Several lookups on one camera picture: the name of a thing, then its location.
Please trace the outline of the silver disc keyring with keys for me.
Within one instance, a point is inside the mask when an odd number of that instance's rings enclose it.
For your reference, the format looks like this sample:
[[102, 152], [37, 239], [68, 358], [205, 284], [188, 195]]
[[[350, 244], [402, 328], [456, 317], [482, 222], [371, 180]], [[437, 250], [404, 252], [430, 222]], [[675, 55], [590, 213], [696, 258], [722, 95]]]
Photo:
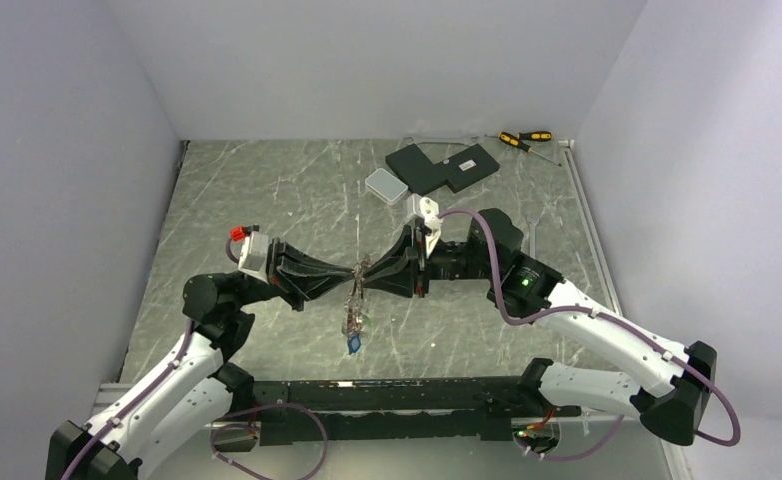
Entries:
[[349, 355], [358, 353], [362, 346], [361, 335], [367, 319], [364, 307], [364, 280], [370, 266], [371, 258], [365, 254], [352, 269], [354, 282], [345, 302], [346, 315], [341, 327]]

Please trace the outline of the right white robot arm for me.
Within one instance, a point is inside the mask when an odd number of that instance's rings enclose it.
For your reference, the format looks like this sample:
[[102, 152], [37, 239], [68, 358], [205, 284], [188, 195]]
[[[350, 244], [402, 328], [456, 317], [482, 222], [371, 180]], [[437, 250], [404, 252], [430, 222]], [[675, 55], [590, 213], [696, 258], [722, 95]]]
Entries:
[[523, 232], [500, 209], [469, 211], [466, 240], [441, 240], [442, 220], [458, 212], [417, 215], [383, 257], [357, 274], [358, 287], [412, 298], [425, 296], [434, 281], [488, 280], [486, 297], [505, 323], [565, 335], [616, 368], [603, 372], [535, 359], [517, 391], [524, 411], [541, 415], [581, 406], [615, 413], [680, 446], [710, 437], [700, 423], [717, 393], [713, 347], [667, 340], [598, 303], [524, 253]]

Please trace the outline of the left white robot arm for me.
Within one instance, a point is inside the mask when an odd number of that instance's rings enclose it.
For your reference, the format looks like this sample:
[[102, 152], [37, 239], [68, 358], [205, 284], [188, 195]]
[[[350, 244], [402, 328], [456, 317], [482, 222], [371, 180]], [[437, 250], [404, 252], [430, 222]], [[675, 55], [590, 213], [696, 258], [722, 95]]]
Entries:
[[235, 270], [187, 280], [184, 332], [155, 367], [89, 420], [58, 427], [49, 443], [46, 478], [145, 479], [208, 424], [247, 428], [259, 412], [294, 409], [258, 390], [255, 378], [231, 361], [255, 323], [246, 307], [281, 299], [300, 311], [362, 276], [355, 267], [318, 260], [257, 233], [231, 258]]

